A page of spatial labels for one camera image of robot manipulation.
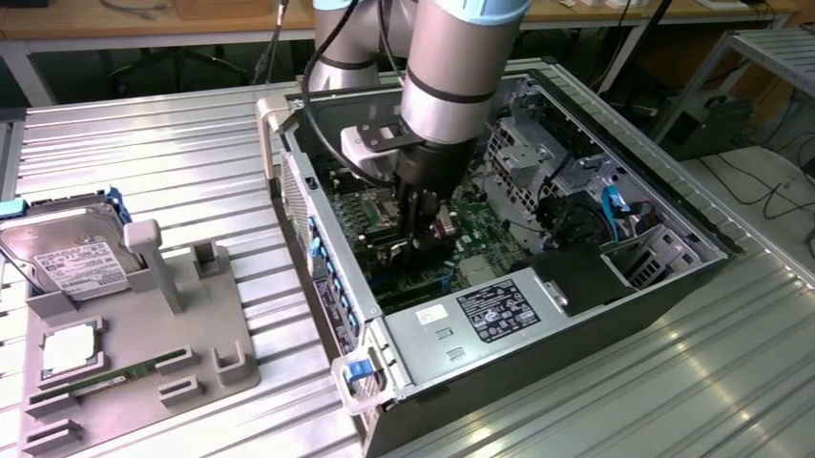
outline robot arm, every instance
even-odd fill
[[[319,43],[344,11],[344,6],[323,10],[328,1],[315,4]],[[528,5],[528,0],[391,3],[388,41],[395,53],[408,50],[401,111],[395,119],[349,126],[341,144],[343,155],[361,170],[393,182],[400,228],[415,248],[431,249],[435,239],[449,235],[443,201],[465,175]],[[309,88],[377,82],[377,7],[375,1],[359,4],[320,58]]]

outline metal slotted table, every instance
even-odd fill
[[[744,253],[645,331],[389,458],[804,456],[815,450],[812,275],[579,82],[537,67]],[[228,248],[260,359],[256,388],[76,456],[360,455],[264,187],[254,100],[293,91],[283,84],[37,109],[0,128],[10,193],[61,197],[114,183],[134,216],[161,224],[165,256],[201,239]],[[17,454],[21,286],[8,269],[0,458]]]
[[[656,142],[667,135],[689,98],[701,89],[723,56],[731,50],[815,97],[815,33],[803,29],[729,31],[719,39],[676,103],[660,115],[651,135]]]

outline wooden table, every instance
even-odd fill
[[[644,24],[660,0],[644,8],[631,8],[623,21],[632,27],[605,77],[612,81],[621,62],[641,35]],[[315,16],[312,0],[292,0],[281,40],[312,39]],[[780,27],[796,10],[791,0],[771,0],[776,11],[772,26]],[[589,7],[579,3],[567,8],[555,0],[532,0],[521,28],[581,29],[611,27],[619,23],[621,10],[608,6]],[[52,105],[53,97],[30,61],[36,52],[66,52],[126,48],[160,48],[245,42],[265,42],[275,24],[275,15],[241,19],[184,21],[173,10],[157,11],[156,20],[109,10],[98,0],[53,0],[48,8],[8,10],[0,13],[0,55],[6,60],[14,80],[32,106]],[[673,0],[661,23],[728,22],[755,20],[755,11],[709,11],[693,0]]]

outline warning label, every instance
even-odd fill
[[[540,321],[512,280],[491,284],[460,296],[457,301],[485,343],[495,342]]]
[[[125,270],[104,241],[36,255],[34,261],[68,294],[125,281]]]

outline motherboard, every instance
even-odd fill
[[[455,245],[420,269],[399,268],[391,262],[408,241],[400,237],[397,202],[389,190],[363,187],[332,194],[329,202],[385,313],[500,277],[529,255],[475,185],[463,185],[447,202],[457,231]]]

